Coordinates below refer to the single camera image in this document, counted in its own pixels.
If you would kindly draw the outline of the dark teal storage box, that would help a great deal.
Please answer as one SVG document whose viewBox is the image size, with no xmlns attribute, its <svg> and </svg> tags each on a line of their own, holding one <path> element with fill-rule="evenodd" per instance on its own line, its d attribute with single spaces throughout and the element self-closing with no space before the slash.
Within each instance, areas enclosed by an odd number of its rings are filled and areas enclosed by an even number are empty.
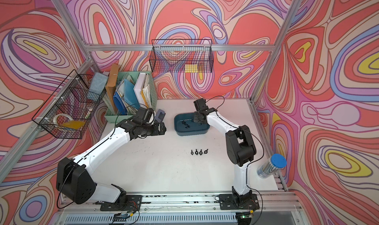
<svg viewBox="0 0 379 225">
<path fill-rule="evenodd" d="M 194 113 L 182 113 L 174 117 L 174 129 L 179 136 L 206 134 L 210 126 L 194 122 Z"/>
</svg>

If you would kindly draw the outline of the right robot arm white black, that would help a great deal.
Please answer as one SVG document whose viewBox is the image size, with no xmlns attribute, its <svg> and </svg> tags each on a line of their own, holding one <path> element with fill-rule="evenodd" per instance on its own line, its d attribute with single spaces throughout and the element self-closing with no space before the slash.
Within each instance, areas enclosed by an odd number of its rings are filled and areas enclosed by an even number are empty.
<svg viewBox="0 0 379 225">
<path fill-rule="evenodd" d="M 237 125 L 225 119 L 217 109 L 209 107 L 203 98 L 195 100 L 194 106 L 194 122 L 208 124 L 225 136 L 228 158 L 235 165 L 232 196 L 234 203 L 242 206 L 253 198 L 253 191 L 249 187 L 249 165 L 257 154 L 253 140 L 255 135 L 247 125 Z"/>
</svg>

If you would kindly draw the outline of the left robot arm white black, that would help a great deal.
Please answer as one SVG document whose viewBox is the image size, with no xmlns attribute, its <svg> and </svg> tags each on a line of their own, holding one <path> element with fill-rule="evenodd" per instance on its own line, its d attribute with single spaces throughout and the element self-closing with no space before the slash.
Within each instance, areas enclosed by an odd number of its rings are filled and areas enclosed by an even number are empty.
<svg viewBox="0 0 379 225">
<path fill-rule="evenodd" d="M 75 204 L 97 201 L 126 205 L 126 191 L 115 184 L 104 185 L 93 180 L 92 174 L 116 150 L 135 139 L 161 136 L 166 132 L 165 112 L 140 107 L 130 119 L 118 120 L 114 129 L 91 148 L 73 159 L 63 158 L 57 167 L 56 188 Z"/>
</svg>

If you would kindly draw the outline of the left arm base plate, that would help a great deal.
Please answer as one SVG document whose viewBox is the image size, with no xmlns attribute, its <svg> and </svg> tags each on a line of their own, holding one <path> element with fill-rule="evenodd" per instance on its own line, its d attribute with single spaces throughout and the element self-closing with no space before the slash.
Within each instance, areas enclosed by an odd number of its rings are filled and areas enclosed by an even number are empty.
<svg viewBox="0 0 379 225">
<path fill-rule="evenodd" d="M 137 211 L 140 210 L 142 198 L 141 195 L 123 195 L 114 203 L 102 203 L 100 211 Z"/>
</svg>

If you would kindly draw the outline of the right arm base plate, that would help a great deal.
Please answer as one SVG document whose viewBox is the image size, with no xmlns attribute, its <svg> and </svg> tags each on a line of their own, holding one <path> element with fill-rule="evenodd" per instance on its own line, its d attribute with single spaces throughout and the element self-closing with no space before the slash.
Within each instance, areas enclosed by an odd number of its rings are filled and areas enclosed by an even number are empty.
<svg viewBox="0 0 379 225">
<path fill-rule="evenodd" d="M 239 196 L 236 194 L 219 194 L 218 201 L 221 210 L 253 210 L 260 209 L 257 195 L 245 194 Z"/>
</svg>

